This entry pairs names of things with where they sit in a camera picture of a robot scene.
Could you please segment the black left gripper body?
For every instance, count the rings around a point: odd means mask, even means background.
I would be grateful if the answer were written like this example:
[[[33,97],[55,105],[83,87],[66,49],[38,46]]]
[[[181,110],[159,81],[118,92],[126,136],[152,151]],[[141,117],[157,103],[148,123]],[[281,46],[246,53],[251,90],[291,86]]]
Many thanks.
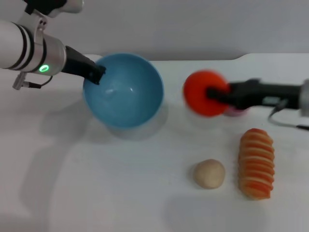
[[[94,61],[69,46],[66,46],[66,57],[62,73],[84,77],[86,67],[95,64]]]

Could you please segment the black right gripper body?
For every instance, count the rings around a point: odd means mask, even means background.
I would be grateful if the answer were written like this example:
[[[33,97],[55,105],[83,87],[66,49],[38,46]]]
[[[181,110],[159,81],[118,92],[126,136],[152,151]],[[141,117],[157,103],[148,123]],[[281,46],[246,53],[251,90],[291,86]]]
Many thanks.
[[[230,83],[227,103],[243,110],[253,106],[276,106],[286,100],[286,108],[299,109],[301,86],[262,83],[259,79]]]

